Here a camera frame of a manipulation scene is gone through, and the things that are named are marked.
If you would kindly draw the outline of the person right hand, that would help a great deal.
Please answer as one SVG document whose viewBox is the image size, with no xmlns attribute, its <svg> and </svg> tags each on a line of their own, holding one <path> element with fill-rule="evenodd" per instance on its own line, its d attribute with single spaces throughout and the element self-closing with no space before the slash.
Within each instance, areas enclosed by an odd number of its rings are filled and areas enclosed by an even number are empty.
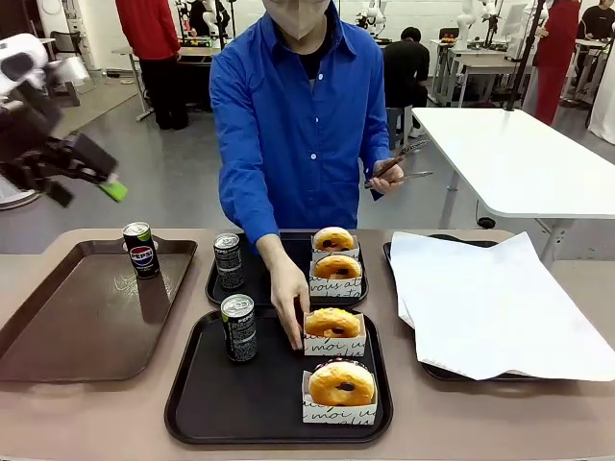
<svg viewBox="0 0 615 461">
<path fill-rule="evenodd" d="M 304 273 L 286 255 L 276 255 L 269 268 L 271 277 L 271 302 L 294 351 L 303 348 L 303 330 L 299 324 L 295 302 L 303 313 L 309 312 L 308 282 Z"/>
</svg>

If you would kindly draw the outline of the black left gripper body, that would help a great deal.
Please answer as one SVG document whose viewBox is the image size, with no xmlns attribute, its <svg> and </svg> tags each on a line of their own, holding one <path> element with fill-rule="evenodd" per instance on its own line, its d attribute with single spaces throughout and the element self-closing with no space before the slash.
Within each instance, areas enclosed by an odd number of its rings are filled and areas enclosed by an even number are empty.
<svg viewBox="0 0 615 461">
<path fill-rule="evenodd" d="M 1 105 L 1 162 L 40 148 L 62 118 L 60 108 L 43 98 L 34 105 L 14 100 Z"/>
</svg>

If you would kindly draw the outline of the person left hand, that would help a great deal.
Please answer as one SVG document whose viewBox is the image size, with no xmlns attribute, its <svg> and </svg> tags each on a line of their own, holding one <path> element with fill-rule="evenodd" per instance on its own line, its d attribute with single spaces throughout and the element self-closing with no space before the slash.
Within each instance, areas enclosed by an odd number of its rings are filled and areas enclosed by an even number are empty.
<svg viewBox="0 0 615 461">
<path fill-rule="evenodd" d="M 374 164 L 369 185 L 372 191 L 386 195 L 404 183 L 404 171 L 393 158 L 379 160 Z"/>
</svg>

